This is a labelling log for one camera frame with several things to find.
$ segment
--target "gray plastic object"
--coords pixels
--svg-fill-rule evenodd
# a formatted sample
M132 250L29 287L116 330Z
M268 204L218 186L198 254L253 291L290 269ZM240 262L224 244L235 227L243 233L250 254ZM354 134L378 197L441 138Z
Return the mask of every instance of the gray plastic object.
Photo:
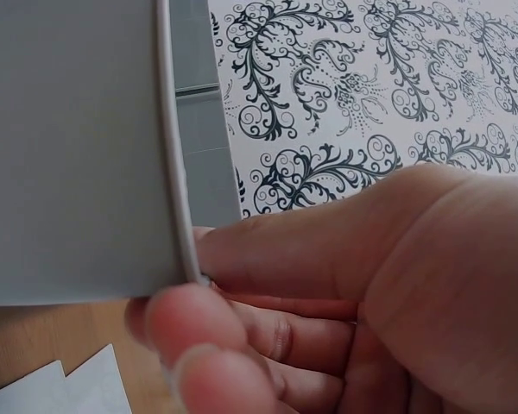
M170 43L189 40L168 11L0 1L0 304L138 297L199 279L188 200L194 223L239 218L222 101L199 94L198 77L197 94L175 98Z

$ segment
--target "swirl pattern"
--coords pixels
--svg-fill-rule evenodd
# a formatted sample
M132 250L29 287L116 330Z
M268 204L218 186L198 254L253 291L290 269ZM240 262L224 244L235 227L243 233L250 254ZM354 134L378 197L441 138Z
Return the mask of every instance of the swirl pattern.
M275 157L263 154L261 164L263 169L250 175L258 184L254 206L260 214L327 203L402 167L394 144L382 135L371 136L365 149L347 154L324 144L316 154L308 147L285 149Z
M518 174L518 0L210 7L243 216L426 162Z

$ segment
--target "gray tile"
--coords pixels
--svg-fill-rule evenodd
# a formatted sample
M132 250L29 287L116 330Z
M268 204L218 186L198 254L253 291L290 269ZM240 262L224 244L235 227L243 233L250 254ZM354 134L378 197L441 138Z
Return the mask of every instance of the gray tile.
M218 227L240 219L231 151L222 148L185 155L192 222Z
M185 154L228 146L220 91L179 97L177 110Z
M218 83L209 16L171 21L176 88Z

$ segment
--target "damask wallpaper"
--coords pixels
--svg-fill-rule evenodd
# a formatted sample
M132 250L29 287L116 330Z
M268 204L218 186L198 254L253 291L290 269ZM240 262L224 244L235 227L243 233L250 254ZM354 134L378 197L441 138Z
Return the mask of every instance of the damask wallpaper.
M243 216L404 166L518 174L518 3L210 1Z

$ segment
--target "knuckle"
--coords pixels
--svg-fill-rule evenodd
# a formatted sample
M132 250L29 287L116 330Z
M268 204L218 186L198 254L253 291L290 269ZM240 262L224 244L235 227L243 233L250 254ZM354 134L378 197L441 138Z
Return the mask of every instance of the knuckle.
M269 358L280 363L285 363L292 354L294 345L294 330L292 324L285 318L279 317L275 324L273 343L269 352Z

